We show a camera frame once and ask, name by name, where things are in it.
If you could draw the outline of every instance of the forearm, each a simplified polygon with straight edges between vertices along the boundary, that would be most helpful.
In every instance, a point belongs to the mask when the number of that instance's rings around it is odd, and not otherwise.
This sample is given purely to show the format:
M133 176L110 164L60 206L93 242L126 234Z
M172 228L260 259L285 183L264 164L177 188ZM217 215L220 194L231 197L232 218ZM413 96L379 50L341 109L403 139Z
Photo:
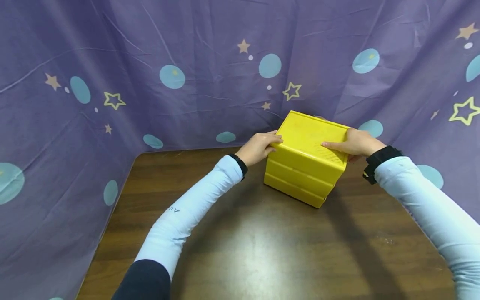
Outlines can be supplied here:
M149 259L163 265L173 277L182 247L207 211L242 179L238 163L223 157L214 169L180 197L150 229L135 261Z
M480 299L480 225L424 178L408 157L382 163L375 179L398 199L445 258L458 299Z

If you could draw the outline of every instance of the purple curtain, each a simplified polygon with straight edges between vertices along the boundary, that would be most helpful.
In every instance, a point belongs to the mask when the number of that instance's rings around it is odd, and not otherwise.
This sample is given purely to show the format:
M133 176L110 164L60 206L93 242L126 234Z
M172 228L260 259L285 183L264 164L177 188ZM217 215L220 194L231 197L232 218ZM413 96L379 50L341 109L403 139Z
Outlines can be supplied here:
M402 149L480 220L479 11L0 1L0 298L75 298L140 153L241 145L290 110Z

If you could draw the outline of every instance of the blue circle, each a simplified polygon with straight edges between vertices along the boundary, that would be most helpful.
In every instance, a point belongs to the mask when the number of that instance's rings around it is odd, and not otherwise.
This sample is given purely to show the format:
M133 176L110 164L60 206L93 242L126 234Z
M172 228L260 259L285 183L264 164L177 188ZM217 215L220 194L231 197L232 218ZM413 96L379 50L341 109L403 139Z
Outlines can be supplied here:
M359 130L366 130L373 137L379 137L384 132L384 126L377 120L370 120L360 125Z
M422 175L430 180L437 188L441 189L444 186L444 178L437 169L427 165L418 165L417 167L420 169Z
M480 55L476 58L472 59L472 61L468 64L467 73L465 74L465 78L467 82L474 80L475 78L480 75Z
M106 205L111 206L115 203L119 194L119 186L115 180L110 180L103 190L103 201Z
M25 184L25 176L16 165L0 163L0 205L15 198Z
M70 87L72 88L75 98L77 98L80 103L87 104L90 102L92 96L90 95L87 84L82 78L77 76L70 78Z
M179 89L185 84L185 74L173 65L166 65L160 70L160 81L168 88Z
M225 131L216 136L216 141L220 143L230 143L235 141L236 138L237 137L230 131Z
M151 134L144 135L144 142L145 144L155 149L160 149L163 147L163 142L159 138Z
M353 60L353 71L358 74L365 74L378 66L380 54L377 50L370 48L360 52Z
M258 72L263 78L273 78L280 73L282 61L276 54L267 54L258 65Z

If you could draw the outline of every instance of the black watch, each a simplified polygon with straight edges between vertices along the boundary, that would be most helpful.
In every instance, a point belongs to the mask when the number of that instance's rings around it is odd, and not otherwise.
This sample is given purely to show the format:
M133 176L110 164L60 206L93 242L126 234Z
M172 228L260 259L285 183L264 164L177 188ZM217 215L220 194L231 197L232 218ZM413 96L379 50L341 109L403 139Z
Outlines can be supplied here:
M243 174L242 180L244 180L244 179L245 179L245 175L247 175L247 172L248 172L248 167L247 167L247 165L245 165L245 163L243 162L243 160L241 160L240 157L236 156L235 154L229 154L228 156L230 156L231 158L235 159L235 161L237 162L237 164L240 166L241 172L242 172L242 174Z
M387 146L373 153L367 157L368 166L363 170L363 178L365 178L370 184L376 184L375 170L377 167L385 161L398 156L403 156L403 153L392 146Z

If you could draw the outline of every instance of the left hand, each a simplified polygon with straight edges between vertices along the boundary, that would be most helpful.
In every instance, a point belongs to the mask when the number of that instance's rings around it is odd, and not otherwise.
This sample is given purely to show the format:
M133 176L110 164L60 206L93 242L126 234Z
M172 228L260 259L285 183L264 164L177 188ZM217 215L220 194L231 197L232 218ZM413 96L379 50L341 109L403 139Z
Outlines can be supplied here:
M270 144L282 143L282 136L276 135L276 130L266 133L256 133L240 150L235 153L244 163L249 166L253 166L267 155L275 151Z

